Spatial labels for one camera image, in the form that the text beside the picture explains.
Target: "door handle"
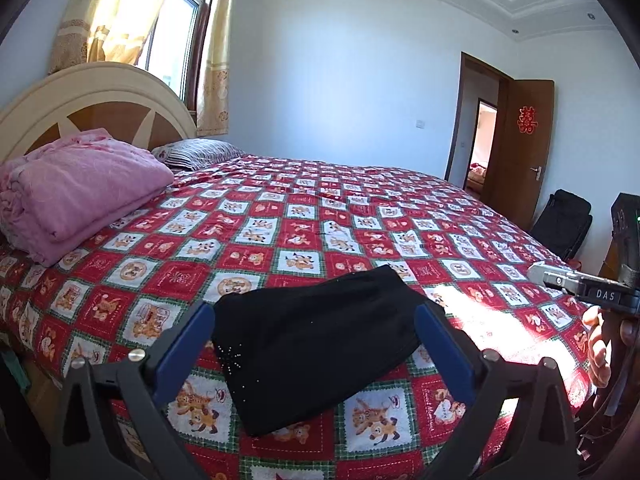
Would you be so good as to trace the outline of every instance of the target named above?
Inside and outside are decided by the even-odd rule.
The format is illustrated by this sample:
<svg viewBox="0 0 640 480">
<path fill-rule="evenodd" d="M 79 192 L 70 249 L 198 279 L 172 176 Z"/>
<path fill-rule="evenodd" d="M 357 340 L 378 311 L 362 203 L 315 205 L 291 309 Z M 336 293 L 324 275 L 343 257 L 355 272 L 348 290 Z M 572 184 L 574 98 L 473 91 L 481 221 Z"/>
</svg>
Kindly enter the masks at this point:
<svg viewBox="0 0 640 480">
<path fill-rule="evenodd" d="M 542 175 L 542 166 L 538 166 L 537 168 L 529 168 L 531 171 L 536 172 L 536 181 L 540 180 L 540 175 Z"/>
</svg>

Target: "blue gripper pad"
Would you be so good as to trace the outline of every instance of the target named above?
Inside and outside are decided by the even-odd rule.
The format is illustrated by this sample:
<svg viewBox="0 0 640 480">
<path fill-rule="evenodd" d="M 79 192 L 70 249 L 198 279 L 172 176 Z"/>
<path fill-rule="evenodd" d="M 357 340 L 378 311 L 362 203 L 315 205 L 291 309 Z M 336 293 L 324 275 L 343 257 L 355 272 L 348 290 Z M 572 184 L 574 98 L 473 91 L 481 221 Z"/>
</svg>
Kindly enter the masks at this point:
<svg viewBox="0 0 640 480">
<path fill-rule="evenodd" d="M 451 395 L 469 408 L 476 401 L 476 376 L 471 362 L 452 336 L 455 329 L 444 326 L 440 317 L 425 304 L 416 307 L 414 325 Z"/>
<path fill-rule="evenodd" d="M 187 324 L 180 327 L 180 333 L 155 370 L 152 399 L 156 406 L 164 406 L 175 400 L 204 345 L 211 339 L 215 321 L 213 306 L 203 303 Z"/>
</svg>

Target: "bed headboard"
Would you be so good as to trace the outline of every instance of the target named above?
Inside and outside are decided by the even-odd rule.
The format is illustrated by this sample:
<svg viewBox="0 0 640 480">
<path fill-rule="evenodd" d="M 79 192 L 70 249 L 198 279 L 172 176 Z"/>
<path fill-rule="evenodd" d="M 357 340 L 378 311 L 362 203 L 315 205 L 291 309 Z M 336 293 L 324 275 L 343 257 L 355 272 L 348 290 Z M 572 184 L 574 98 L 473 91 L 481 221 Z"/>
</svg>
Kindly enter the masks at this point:
<svg viewBox="0 0 640 480">
<path fill-rule="evenodd" d="M 50 75 L 0 112 L 0 162 L 100 127 L 149 150 L 196 136 L 189 111 L 162 81 L 131 65 L 99 61 Z"/>
</svg>

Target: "red checkered bedspread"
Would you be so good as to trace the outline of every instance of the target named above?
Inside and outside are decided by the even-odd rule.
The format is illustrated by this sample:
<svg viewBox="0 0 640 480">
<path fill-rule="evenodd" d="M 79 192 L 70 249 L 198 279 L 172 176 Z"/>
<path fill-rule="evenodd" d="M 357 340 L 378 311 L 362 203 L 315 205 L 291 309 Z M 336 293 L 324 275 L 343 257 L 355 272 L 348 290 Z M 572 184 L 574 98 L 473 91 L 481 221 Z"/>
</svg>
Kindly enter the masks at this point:
<svg viewBox="0 0 640 480">
<path fill-rule="evenodd" d="M 554 357 L 579 406 L 588 394 L 583 306 L 527 281 L 528 265 L 539 260 L 560 263 L 440 179 L 246 156 L 179 174 L 164 195 L 50 269 L 4 247 L 0 306 L 9 329 L 59 379 L 76 356 L 97 364 L 151 345 L 193 301 L 389 264 L 444 304 L 480 348 L 528 363 Z M 282 387 L 295 388 L 295 378 Z M 505 405 L 485 457 L 497 450 L 512 410 Z M 118 412 L 127 442 L 144 456 L 126 412 Z M 391 480 L 429 463 L 464 412 L 420 348 L 334 410 L 249 438 L 207 346 L 168 418 L 216 480 Z"/>
</svg>

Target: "curtain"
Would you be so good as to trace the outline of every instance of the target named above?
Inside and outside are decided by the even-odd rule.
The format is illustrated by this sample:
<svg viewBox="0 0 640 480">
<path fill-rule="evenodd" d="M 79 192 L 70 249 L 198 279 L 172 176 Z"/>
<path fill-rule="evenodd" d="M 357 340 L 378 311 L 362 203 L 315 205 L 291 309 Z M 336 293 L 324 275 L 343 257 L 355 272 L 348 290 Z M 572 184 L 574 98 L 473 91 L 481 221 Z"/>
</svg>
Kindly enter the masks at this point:
<svg viewBox="0 0 640 480">
<path fill-rule="evenodd" d="M 229 30 L 233 0 L 212 0 L 198 78 L 198 136 L 228 133 Z"/>
<path fill-rule="evenodd" d="M 135 64 L 164 0 L 69 0 L 49 73 L 89 61 Z"/>
</svg>

